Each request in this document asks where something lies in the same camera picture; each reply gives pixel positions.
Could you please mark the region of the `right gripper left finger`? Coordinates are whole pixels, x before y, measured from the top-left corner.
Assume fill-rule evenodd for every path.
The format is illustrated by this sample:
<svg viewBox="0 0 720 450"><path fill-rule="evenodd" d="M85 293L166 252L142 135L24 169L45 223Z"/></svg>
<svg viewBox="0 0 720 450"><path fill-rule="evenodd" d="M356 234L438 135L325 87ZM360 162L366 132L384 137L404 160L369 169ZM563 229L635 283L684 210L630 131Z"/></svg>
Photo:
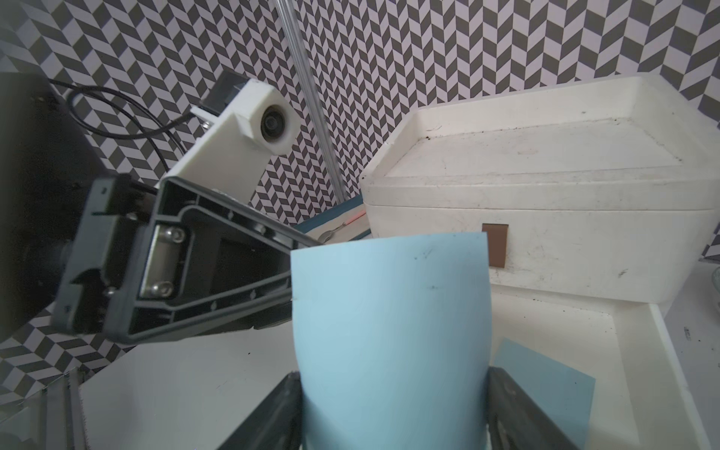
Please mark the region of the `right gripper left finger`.
<svg viewBox="0 0 720 450"><path fill-rule="evenodd" d="M286 375L219 450L298 450L302 444L303 390L300 373Z"/></svg>

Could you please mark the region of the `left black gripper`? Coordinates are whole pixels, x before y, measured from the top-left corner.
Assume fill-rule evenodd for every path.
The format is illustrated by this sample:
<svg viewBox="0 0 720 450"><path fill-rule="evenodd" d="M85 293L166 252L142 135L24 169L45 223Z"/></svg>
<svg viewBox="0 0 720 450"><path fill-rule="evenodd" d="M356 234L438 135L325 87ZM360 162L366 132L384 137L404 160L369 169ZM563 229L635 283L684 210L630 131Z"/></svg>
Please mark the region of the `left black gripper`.
<svg viewBox="0 0 720 450"><path fill-rule="evenodd" d="M180 177L163 179L158 192L128 175L101 176L85 200L52 327L70 336L98 334L136 345L261 330L292 319L288 271L182 306L144 301L144 273L161 224L187 233L192 256L211 256L223 243L286 256L321 245L223 192Z"/></svg>

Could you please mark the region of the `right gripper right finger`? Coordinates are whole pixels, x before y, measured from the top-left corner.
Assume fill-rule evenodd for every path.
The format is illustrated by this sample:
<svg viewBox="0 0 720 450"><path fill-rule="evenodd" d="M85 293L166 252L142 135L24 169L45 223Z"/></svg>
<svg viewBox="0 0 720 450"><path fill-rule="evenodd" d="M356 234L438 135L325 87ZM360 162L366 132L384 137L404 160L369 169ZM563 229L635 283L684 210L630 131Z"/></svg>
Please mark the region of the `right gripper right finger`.
<svg viewBox="0 0 720 450"><path fill-rule="evenodd" d="M492 449L579 449L500 367L487 372L487 429Z"/></svg>

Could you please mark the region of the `blue sticky note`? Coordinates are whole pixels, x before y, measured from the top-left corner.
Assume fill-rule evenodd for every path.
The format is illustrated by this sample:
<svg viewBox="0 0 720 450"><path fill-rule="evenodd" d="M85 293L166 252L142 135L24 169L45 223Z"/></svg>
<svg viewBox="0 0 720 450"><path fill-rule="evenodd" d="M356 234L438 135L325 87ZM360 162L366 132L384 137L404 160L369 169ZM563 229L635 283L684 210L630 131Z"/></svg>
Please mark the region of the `blue sticky note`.
<svg viewBox="0 0 720 450"><path fill-rule="evenodd" d="M577 448L585 448L596 379L504 339L493 365L504 369Z"/></svg>
<svg viewBox="0 0 720 450"><path fill-rule="evenodd" d="M291 255L307 449L482 449L492 313L483 232Z"/></svg>

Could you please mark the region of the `white drawer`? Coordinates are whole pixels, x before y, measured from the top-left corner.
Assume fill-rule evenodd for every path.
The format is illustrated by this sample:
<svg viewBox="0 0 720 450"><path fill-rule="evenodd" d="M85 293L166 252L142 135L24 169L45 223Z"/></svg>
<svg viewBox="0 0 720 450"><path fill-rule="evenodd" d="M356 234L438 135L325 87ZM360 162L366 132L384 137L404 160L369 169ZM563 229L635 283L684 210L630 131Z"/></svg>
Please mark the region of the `white drawer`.
<svg viewBox="0 0 720 450"><path fill-rule="evenodd" d="M595 380L588 449L708 449L656 304L491 288L492 347L504 339Z"/></svg>

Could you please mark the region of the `blue sticky note top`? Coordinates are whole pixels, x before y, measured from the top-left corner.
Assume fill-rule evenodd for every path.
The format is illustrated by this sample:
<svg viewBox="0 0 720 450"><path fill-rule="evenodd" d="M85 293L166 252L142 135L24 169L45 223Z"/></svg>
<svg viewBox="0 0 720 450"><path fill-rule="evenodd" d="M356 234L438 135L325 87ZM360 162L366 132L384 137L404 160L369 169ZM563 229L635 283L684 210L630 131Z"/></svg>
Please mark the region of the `blue sticky note top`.
<svg viewBox="0 0 720 450"><path fill-rule="evenodd" d="M291 255L307 449L482 449L492 313L483 232Z"/></svg>

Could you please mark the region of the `brown top drawer handle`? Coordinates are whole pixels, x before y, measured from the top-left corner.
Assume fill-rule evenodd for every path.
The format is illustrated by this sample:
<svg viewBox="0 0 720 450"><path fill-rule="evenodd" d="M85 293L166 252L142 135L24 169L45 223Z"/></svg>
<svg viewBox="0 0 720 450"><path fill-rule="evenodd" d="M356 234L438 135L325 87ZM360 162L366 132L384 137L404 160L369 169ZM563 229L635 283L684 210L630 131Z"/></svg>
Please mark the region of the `brown top drawer handle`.
<svg viewBox="0 0 720 450"><path fill-rule="evenodd" d="M505 268L509 226L507 224L484 223L482 232L487 235L489 266Z"/></svg>

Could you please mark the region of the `white drawer cabinet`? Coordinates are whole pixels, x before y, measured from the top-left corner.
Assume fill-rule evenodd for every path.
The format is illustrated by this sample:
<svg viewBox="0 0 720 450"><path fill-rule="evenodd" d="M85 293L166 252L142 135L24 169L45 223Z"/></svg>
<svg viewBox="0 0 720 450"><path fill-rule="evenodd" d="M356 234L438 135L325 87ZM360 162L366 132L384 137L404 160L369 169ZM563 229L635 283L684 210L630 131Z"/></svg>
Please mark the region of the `white drawer cabinet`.
<svg viewBox="0 0 720 450"><path fill-rule="evenodd" d="M377 237L509 226L495 285L662 304L719 221L719 131L655 74L427 106L360 175Z"/></svg>

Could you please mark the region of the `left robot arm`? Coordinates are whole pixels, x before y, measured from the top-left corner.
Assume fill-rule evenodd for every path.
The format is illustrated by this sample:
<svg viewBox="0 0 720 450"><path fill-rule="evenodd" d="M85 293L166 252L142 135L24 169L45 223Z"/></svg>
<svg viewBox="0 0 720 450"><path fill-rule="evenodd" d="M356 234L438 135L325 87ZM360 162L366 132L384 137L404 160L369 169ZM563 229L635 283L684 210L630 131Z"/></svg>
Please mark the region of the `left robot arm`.
<svg viewBox="0 0 720 450"><path fill-rule="evenodd" d="M154 187L109 172L71 105L1 77L3 339L45 308L56 332L131 345L290 320L291 255L316 242L249 204L299 133L274 86L223 71L191 110L205 135Z"/></svg>

